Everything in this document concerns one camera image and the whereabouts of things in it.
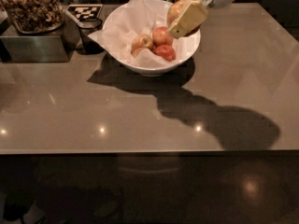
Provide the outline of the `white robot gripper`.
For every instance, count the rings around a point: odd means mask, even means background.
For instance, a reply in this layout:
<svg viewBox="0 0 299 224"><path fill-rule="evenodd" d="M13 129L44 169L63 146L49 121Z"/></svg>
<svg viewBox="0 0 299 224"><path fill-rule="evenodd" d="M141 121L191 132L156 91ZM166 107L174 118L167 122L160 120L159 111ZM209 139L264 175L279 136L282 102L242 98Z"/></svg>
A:
<svg viewBox="0 0 299 224"><path fill-rule="evenodd" d="M208 14L207 7L226 7L233 3L235 0L199 1L187 0L187 3L179 12L178 17L172 22L170 31L174 33L174 35L177 35L178 38L184 37L188 32L192 31L206 20Z"/></svg>

